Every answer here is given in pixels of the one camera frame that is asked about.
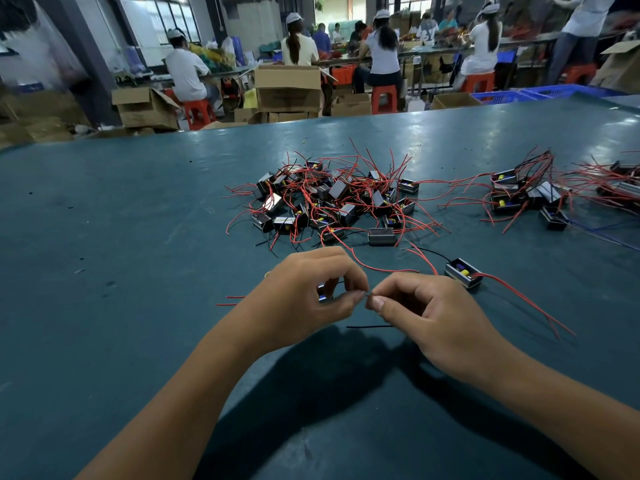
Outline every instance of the teal work surface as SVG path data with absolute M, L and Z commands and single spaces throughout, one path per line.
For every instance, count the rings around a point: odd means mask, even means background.
M 513 168 L 535 145 L 556 165 L 615 161 L 640 149 L 640 119 L 571 98 L 422 113 L 320 118 L 225 130 L 41 144 L 0 155 L 0 477 L 68 479 L 152 398 L 199 339 L 293 252 L 270 253 L 249 221 L 225 227 L 247 197 L 222 200 L 286 161 L 352 155 L 404 176 L 453 180 Z M 626 153 L 632 160 L 637 153 Z M 420 197 L 442 184 L 422 184 Z M 480 198 L 482 187 L 466 195 Z M 496 282 L 476 293 L 495 327 L 545 364 L 640 407 L 640 253 L 579 230 L 546 231 L 535 212 L 509 231 L 477 205 L 426 209 L 451 233 L 410 236 L 501 277 L 574 330 Z M 628 214 L 576 199 L 573 218 Z M 370 217 L 359 222 L 367 226 Z M 638 224 L 612 228 L 638 247 Z M 389 269 L 426 263 L 398 248 L 348 243 Z M 439 271 L 445 261 L 429 256 Z M 384 273 L 368 271 L 372 285 Z M 240 380 L 197 477 L 233 479 L 579 479 L 542 434 L 478 391 L 420 363 L 395 329 L 359 307 L 345 322 L 263 357 Z

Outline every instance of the white cap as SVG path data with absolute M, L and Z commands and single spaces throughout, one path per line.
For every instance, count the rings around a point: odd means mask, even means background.
M 186 39 L 184 34 L 178 29 L 169 29 L 169 30 L 167 30 L 166 31 L 166 37 L 169 40 L 171 40 L 172 38 L 178 38 L 178 37 L 183 37 L 183 38 Z
M 374 20 L 377 20 L 379 18 L 390 18 L 391 14 L 389 13 L 389 10 L 379 10 L 377 12 L 377 14 L 373 17 Z
M 293 22 L 297 22 L 298 20 L 302 20 L 302 17 L 299 13 L 293 12 L 287 15 L 287 25 Z
M 492 13 L 498 13 L 500 11 L 500 3 L 491 3 L 482 10 L 480 10 L 481 15 L 491 15 Z

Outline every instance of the white shirt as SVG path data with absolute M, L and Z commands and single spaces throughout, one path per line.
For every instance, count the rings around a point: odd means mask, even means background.
M 193 52 L 183 48 L 174 49 L 164 62 L 173 79 L 173 92 L 182 102 L 199 101 L 207 97 L 207 88 L 198 78 L 198 72 L 205 75 L 209 68 Z
M 489 26 L 486 22 L 479 23 L 471 30 L 469 39 L 474 42 L 474 53 L 462 62 L 460 74 L 470 75 L 493 72 L 495 65 L 498 63 L 498 48 L 500 47 L 500 38 L 502 37 L 502 24 L 498 22 L 498 26 L 500 27 L 498 46 L 492 52 L 489 52 Z
M 577 37 L 597 37 L 614 1 L 616 0 L 571 0 L 569 3 L 572 6 L 580 5 L 573 10 L 562 31 Z
M 400 71 L 397 47 L 394 50 L 387 50 L 380 47 L 377 30 L 370 33 L 364 43 L 371 51 L 372 74 L 393 74 L 394 72 Z
M 300 56 L 298 57 L 299 66 L 309 66 L 311 62 L 318 60 L 318 48 L 316 42 L 311 37 L 305 37 L 302 34 L 297 34 L 298 40 L 300 40 Z M 286 66 L 295 65 L 291 61 L 291 53 L 287 46 L 287 39 L 282 41 L 282 62 Z

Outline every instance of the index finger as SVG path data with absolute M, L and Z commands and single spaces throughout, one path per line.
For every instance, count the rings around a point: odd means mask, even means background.
M 313 275 L 318 283 L 344 277 L 349 280 L 353 289 L 369 291 L 369 280 L 362 268 L 347 255 L 330 256 L 314 260 L 311 265 Z
M 373 288 L 371 294 L 391 297 L 400 291 L 412 294 L 421 302 L 428 303 L 437 294 L 443 278 L 445 277 L 432 274 L 394 273 Z

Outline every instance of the blue shirt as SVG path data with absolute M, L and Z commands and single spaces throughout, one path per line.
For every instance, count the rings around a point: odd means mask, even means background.
M 440 24 L 438 25 L 438 30 L 445 30 L 445 29 L 457 29 L 458 28 L 458 23 L 456 22 L 456 19 L 454 18 L 452 21 L 448 21 L 446 18 L 440 22 Z
M 324 32 L 317 31 L 311 38 L 314 40 L 314 42 L 316 42 L 316 47 L 318 48 L 318 50 L 322 50 L 323 52 L 331 52 L 331 40 L 329 40 L 329 35 Z

